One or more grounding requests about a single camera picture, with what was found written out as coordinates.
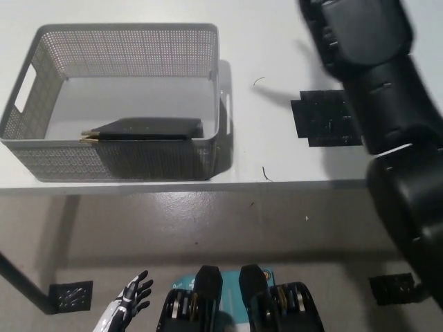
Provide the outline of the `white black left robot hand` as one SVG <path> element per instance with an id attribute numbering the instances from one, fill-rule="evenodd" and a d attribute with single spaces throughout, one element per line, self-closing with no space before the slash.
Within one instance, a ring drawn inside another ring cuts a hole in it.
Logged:
<path id="1" fill-rule="evenodd" d="M 93 332 L 126 331 L 132 319 L 150 305 L 148 297 L 152 292 L 154 281 L 147 277 L 148 270 L 143 270 L 122 289 L 109 303 Z"/>

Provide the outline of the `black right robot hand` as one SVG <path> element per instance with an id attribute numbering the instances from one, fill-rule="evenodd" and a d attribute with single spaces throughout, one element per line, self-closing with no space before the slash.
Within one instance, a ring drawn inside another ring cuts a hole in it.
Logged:
<path id="1" fill-rule="evenodd" d="M 299 1 L 325 70 L 339 82 L 410 53 L 413 29 L 401 1 Z"/>

